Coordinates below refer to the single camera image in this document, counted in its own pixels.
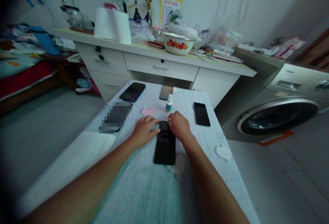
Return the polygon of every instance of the small spray bottle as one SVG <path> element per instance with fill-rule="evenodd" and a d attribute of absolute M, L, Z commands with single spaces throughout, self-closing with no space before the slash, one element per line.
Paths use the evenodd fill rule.
<path fill-rule="evenodd" d="M 171 112 L 171 106 L 172 106 L 172 94 L 169 94 L 168 100 L 167 100 L 167 103 L 166 103 L 166 113 Z"/>

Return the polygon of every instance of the floral pattern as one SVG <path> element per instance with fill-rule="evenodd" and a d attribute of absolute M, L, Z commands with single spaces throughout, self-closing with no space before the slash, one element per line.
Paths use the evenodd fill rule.
<path fill-rule="evenodd" d="M 186 50 L 188 48 L 188 46 L 185 43 L 177 43 L 175 41 L 172 41 L 171 39 L 169 41 L 166 42 L 167 46 L 171 46 L 171 47 L 176 47 L 177 49 L 180 50 Z"/>

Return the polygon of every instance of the washing machine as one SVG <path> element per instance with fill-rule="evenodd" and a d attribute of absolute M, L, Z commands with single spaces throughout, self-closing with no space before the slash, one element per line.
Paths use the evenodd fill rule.
<path fill-rule="evenodd" d="M 244 50 L 257 71 L 241 77 L 215 108 L 227 139 L 258 142 L 307 122 L 329 106 L 329 73 Z"/>

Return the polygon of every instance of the enamel bowl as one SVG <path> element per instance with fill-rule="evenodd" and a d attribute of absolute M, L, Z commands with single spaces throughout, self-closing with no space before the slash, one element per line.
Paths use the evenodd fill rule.
<path fill-rule="evenodd" d="M 173 33 L 162 33 L 163 34 L 163 43 L 164 47 L 167 52 L 170 52 L 172 54 L 176 55 L 186 55 L 188 54 L 194 43 L 195 40 L 178 35 L 178 34 L 173 34 Z"/>

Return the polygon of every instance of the smartphone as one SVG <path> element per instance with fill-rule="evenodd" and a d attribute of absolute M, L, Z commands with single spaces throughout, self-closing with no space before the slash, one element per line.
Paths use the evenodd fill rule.
<path fill-rule="evenodd" d="M 119 98 L 126 101 L 136 101 L 144 88 L 145 84 L 134 82 L 120 95 Z"/>
<path fill-rule="evenodd" d="M 154 163 L 162 165 L 175 165 L 176 163 L 176 137 L 169 128 L 167 121 L 160 122 L 161 131 L 158 134 L 155 147 Z"/>
<path fill-rule="evenodd" d="M 145 89 L 145 85 L 142 87 L 142 89 L 139 91 L 139 93 L 136 95 L 136 97 L 131 102 L 135 102 L 138 99 L 138 97 L 141 95 L 141 93 L 143 92 L 144 89 Z"/>
<path fill-rule="evenodd" d="M 160 93 L 160 99 L 167 101 L 169 94 L 172 94 L 173 86 L 163 85 Z"/>
<path fill-rule="evenodd" d="M 194 102 L 195 121 L 197 125 L 210 126 L 206 105 Z"/>

